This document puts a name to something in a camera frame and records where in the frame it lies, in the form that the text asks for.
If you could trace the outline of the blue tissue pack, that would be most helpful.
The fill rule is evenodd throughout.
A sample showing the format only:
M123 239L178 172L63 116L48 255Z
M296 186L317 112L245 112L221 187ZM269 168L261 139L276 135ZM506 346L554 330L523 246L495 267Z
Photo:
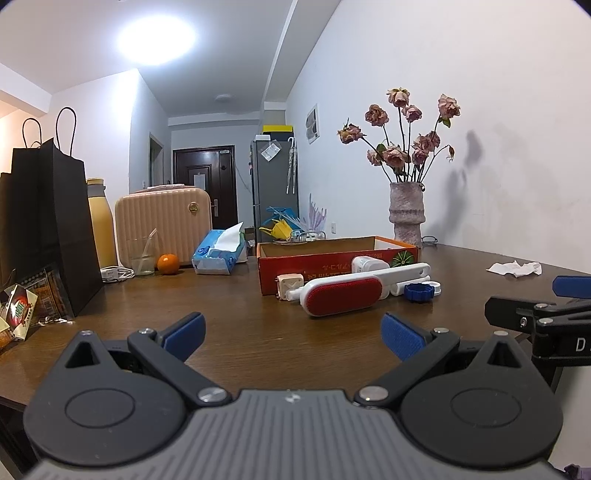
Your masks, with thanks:
M230 275L236 264L245 263L247 247L243 224L213 229L194 251L191 263L199 275Z

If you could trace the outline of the dark entrance door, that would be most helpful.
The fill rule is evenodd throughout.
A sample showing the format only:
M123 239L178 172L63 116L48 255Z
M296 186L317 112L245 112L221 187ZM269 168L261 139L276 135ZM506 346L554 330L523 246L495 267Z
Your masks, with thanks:
M197 187L209 195L214 229L226 229L238 223L235 147L174 150L172 173L176 184Z

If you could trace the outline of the blue ribbed cap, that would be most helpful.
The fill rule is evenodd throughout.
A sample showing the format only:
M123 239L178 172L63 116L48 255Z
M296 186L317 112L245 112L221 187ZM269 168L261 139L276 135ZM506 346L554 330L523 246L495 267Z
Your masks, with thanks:
M412 283L404 288L404 297L413 303L430 302L435 297L436 289L433 285L427 283Z

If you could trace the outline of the black paper bag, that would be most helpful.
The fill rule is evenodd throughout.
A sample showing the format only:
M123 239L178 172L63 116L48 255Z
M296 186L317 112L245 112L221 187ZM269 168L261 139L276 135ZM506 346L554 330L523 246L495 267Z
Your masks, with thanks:
M58 135L15 148L1 174L1 285L52 274L77 316L103 286L84 162L64 152Z

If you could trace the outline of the red white lint brush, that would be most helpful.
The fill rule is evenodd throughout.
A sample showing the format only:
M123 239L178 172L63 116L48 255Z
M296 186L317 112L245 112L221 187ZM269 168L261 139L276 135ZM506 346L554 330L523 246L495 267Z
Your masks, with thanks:
M311 317L339 315L368 309L389 296L402 295L408 284L431 275L428 263L415 263L363 273L317 278L304 284L297 302Z

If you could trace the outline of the yellow box on fridge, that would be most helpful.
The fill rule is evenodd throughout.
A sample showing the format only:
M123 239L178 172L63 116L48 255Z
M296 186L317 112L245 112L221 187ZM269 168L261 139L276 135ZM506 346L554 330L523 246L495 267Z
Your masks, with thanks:
M267 135L291 135L294 133L294 127L291 125L263 125L262 133Z

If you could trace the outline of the yellow thermos jug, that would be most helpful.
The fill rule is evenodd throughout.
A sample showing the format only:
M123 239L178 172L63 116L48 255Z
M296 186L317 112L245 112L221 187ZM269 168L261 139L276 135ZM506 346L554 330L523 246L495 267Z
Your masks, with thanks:
M87 196L92 221L93 236L99 266L118 265L113 217L105 195L106 187L101 178L87 180Z

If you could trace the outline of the orange fruit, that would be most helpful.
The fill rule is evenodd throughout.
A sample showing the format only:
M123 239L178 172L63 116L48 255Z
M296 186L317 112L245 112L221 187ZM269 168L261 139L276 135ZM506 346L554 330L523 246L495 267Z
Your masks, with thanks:
M163 254L156 262L156 269L162 275L175 275L180 269L179 258L175 254Z

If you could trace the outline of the snack packets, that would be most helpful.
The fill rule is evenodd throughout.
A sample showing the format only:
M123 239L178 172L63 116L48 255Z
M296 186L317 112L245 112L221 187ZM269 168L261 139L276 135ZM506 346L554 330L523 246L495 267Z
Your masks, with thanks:
M36 326L68 323L74 313L56 266L17 280L12 269L1 286L1 350L25 341Z

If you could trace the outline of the small white spray bottle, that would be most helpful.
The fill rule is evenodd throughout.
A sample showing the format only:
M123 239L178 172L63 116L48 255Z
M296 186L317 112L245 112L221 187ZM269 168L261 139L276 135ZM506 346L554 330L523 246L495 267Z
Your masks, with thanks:
M301 295L305 292L304 286L287 289L286 292L283 294L283 300L294 302L301 299Z

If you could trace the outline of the yellow watering can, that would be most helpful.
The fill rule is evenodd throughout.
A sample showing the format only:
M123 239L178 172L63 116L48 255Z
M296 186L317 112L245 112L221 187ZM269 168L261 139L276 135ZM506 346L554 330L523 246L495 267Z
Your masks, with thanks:
M271 238L277 241L288 241L291 238L291 233L293 233L293 229L291 229L290 224L288 224L284 219L273 219L273 227L270 228L262 226L259 227L259 231L269 235Z

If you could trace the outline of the pink textured vase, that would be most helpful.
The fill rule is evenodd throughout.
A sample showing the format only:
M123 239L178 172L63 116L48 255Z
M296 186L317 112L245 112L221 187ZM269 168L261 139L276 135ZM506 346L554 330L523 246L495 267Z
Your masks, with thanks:
M421 225L426 221L424 193L417 182L392 183L389 220L398 241L422 246Z

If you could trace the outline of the beige square plug adapter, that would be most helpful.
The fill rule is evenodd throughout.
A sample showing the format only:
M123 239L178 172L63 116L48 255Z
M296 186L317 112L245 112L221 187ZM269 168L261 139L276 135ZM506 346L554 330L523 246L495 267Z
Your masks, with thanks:
M276 277L276 297L287 300L287 293L304 285L304 276L297 273L281 274Z

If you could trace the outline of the crumpled white tissue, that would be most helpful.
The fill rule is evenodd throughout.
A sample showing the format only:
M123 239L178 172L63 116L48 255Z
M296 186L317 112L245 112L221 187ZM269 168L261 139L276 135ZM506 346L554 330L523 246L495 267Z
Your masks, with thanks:
M539 262L529 262L520 264L517 261L509 263L495 263L487 269L488 272L515 278L522 278L530 275L540 276L543 273L542 265Z

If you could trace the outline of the pink ribbed suitcase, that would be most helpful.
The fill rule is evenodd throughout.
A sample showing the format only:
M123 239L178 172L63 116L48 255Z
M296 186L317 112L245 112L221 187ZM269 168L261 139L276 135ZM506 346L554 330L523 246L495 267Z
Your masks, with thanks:
M143 250L150 233L154 253L174 254L187 266L197 246L212 229L211 198L206 191L184 185L150 187L117 200L114 207L120 263Z

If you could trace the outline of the wall picture frame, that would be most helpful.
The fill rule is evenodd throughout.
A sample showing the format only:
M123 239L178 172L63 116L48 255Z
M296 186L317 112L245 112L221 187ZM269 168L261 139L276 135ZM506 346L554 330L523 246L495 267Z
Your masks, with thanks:
M320 138L320 125L318 124L318 106L315 105L307 117L305 117L305 138L308 143L314 143Z

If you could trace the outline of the red cardboard box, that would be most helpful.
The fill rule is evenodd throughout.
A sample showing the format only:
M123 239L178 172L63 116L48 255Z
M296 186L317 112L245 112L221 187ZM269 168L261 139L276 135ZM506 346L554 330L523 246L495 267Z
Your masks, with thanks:
M381 236L315 240L310 242L259 243L256 260L263 296L276 295L276 277L301 274L304 281L349 274L353 259L369 256L401 266L420 257L415 245Z

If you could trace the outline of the grey refrigerator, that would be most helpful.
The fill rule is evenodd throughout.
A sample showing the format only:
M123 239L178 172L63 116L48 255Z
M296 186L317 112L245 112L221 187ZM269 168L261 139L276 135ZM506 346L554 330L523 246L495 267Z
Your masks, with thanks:
M277 132L270 140L250 144L253 221L256 230L273 216L267 208L288 208L298 213L297 180L294 162L290 161L293 134Z

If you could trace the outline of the clear drinking glass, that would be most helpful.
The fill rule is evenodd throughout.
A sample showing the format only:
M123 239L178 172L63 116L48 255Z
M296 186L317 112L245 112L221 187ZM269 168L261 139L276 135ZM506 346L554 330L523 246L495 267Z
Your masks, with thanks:
M147 236L130 241L129 259L135 276L152 275L155 270L156 234L154 228Z

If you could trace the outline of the round ceiling light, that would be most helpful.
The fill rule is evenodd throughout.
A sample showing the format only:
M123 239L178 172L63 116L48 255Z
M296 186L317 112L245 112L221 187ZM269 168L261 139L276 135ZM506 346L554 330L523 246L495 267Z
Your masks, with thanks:
M159 67L174 62L197 46L197 27L169 13L153 13L126 22L114 37L114 49L136 67Z

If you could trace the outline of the dried pink roses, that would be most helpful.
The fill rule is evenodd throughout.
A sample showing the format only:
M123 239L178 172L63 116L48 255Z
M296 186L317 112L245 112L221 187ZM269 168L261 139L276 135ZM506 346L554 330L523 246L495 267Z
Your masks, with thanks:
M456 149L443 142L438 128L451 128L452 121L461 116L461 106L456 98L442 94L437 100L433 128L427 133L416 133L413 127L423 119L423 112L411 102L411 92L396 87L389 89L386 97L394 108L394 117L376 103L365 113L365 122L381 131L381 140L370 141L361 126L346 121L337 131L339 141L344 145L365 144L370 165L381 168L390 182L423 185L436 159L444 156L453 161L456 157Z

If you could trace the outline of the white ribbed cap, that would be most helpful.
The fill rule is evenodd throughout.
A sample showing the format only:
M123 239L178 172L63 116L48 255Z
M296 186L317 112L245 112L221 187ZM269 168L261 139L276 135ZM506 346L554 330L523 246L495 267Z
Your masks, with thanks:
M422 284L430 285L434 289L434 296L437 297L442 293L442 285L440 282L434 281L429 277L420 280Z

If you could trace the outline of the black eyeglasses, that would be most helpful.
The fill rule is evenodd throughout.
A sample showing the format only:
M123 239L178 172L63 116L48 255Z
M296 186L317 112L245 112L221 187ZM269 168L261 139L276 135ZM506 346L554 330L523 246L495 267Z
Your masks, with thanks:
M437 245L439 243L439 240L435 236L426 235L422 238L422 243L424 245Z

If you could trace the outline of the white wipes bottle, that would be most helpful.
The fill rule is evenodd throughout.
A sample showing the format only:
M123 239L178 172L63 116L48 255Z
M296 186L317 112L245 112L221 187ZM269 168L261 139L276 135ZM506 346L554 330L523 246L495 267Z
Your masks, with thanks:
M352 260L352 272L363 273L389 269L390 264L380 258L370 256L356 256Z

